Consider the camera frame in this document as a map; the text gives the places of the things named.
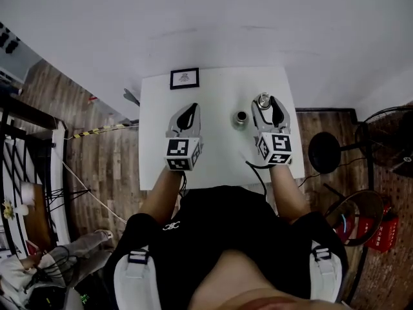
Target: wooden floor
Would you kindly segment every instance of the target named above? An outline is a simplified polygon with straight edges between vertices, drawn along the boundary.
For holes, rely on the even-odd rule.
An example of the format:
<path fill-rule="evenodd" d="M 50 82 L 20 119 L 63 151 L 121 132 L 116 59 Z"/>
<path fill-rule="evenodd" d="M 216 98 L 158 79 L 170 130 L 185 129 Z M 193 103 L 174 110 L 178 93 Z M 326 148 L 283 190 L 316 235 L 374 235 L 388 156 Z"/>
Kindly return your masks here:
<path fill-rule="evenodd" d="M 90 94 L 85 89 L 42 61 L 31 70 L 25 91 L 19 99 L 63 120 L 68 127 L 68 135 L 71 136 L 113 123 L 110 117 L 102 115 L 95 104 L 89 103 L 89 97 Z M 306 112 L 297 115 L 306 176 L 317 174 L 307 158 L 308 144 L 315 134 L 327 131 L 335 135 L 342 145 L 354 142 L 354 126 L 349 113 Z M 138 130 L 125 129 L 71 139 L 67 147 L 68 165 L 103 203 L 126 220 L 139 210 L 146 198 L 146 192 L 139 189 L 138 139 Z M 358 150 L 344 152 L 341 162 L 348 163 L 359 157 L 361 153 Z M 355 161 L 339 167 L 331 174 L 306 181 L 301 190 L 312 208 L 321 211 L 325 211 L 337 200 L 336 195 L 328 191 L 323 183 L 329 184 L 344 195 L 366 189 L 365 160 Z M 82 189 L 71 175 L 69 184 L 74 191 Z M 125 228 L 123 222 L 110 215 L 89 195 L 74 200 L 71 216 L 78 234 L 98 228 L 113 230 L 114 245 Z M 359 249 L 349 250 L 349 260 L 351 267 L 357 267 Z M 346 284 L 347 290 L 351 286 L 354 273 L 353 269 Z"/>

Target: white table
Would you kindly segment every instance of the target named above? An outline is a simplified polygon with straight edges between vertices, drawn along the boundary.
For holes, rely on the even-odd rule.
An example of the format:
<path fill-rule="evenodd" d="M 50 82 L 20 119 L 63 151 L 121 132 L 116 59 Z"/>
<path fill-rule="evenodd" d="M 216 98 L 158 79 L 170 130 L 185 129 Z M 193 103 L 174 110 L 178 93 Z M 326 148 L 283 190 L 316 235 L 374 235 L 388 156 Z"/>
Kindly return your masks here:
<path fill-rule="evenodd" d="M 141 190 L 150 190 L 165 166 L 165 131 L 169 120 L 180 108 L 199 103 L 201 135 L 204 141 L 194 171 L 186 173 L 187 189 L 219 185 L 259 183 L 245 160 L 263 165 L 253 136 L 257 130 L 252 121 L 251 101 L 260 93 L 277 97 L 291 118 L 293 158 L 290 170 L 294 178 L 304 177 L 303 152 L 294 103 L 283 67 L 215 68 L 199 71 L 199 88 L 169 89 L 170 74 L 148 77 L 142 82 L 139 122 L 139 179 Z M 237 110 L 250 117 L 246 130 L 231 125 Z M 270 182 L 267 170 L 261 170 L 264 182 Z"/>

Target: white cloth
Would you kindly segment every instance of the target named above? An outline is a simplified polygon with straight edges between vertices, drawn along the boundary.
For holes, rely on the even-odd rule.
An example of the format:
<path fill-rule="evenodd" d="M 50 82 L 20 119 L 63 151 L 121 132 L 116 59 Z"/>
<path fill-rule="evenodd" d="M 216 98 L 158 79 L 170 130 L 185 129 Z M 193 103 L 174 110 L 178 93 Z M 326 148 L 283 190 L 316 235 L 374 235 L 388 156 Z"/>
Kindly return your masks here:
<path fill-rule="evenodd" d="M 44 269 L 51 265 L 53 265 L 53 268 L 56 268 L 54 274 L 60 273 L 59 267 L 55 265 L 53 257 L 49 254 L 41 258 L 38 266 Z M 0 263 L 0 285 L 1 289 L 5 292 L 5 296 L 11 298 L 13 303 L 23 307 L 29 297 L 29 295 L 24 292 L 25 287 L 30 283 L 36 272 L 37 269 L 25 270 L 16 255 L 3 260 Z M 53 282 L 65 286 L 63 278 L 54 278 Z"/>

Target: yellow and black tape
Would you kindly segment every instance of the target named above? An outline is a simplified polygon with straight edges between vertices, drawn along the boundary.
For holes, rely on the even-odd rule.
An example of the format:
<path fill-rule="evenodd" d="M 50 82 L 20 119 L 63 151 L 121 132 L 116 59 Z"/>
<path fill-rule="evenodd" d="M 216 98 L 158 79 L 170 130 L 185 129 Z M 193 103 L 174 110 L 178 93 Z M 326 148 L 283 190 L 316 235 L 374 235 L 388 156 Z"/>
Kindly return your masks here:
<path fill-rule="evenodd" d="M 134 125 L 134 124 L 105 125 L 104 127 L 98 127 L 96 129 L 93 129 L 93 130 L 90 130 L 90 131 L 75 134 L 73 136 L 73 138 L 78 139 L 78 138 L 82 138 L 82 137 L 85 137 L 85 136 L 89 136 L 91 134 L 99 134 L 99 133 L 102 133 L 102 132 L 119 130 L 119 129 L 123 129 L 125 127 L 133 127 L 133 126 L 138 126 L 138 124 L 136 124 L 136 125 Z"/>

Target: person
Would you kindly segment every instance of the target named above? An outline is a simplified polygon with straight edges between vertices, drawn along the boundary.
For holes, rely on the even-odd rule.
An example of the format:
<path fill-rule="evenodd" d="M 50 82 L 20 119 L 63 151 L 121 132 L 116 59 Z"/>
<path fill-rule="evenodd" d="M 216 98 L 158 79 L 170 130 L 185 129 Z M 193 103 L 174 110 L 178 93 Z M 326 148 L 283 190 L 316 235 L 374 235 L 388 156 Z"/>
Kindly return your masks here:
<path fill-rule="evenodd" d="M 0 81 L 0 93 L 7 95 L 15 94 L 17 96 L 20 96 L 23 93 L 23 89 L 14 87 L 10 84 L 4 83 L 3 81 Z"/>
<path fill-rule="evenodd" d="M 310 300 L 312 244 L 339 259 L 342 277 L 348 265 L 340 239 L 311 212 L 287 165 L 271 167 L 270 176 L 279 216 L 263 195 L 220 186 L 189 190 L 171 218 L 182 177 L 165 168 L 105 265 L 114 307 L 117 263 L 148 245 L 162 310 L 342 309 Z"/>
<path fill-rule="evenodd" d="M 106 264 L 110 252 L 96 248 L 112 237 L 111 231 L 97 230 L 46 254 L 38 251 L 22 260 L 13 255 L 0 263 L 0 291 L 16 306 L 25 307 L 30 298 L 28 291 L 33 291 L 38 282 L 49 281 L 60 287 L 76 285 Z"/>

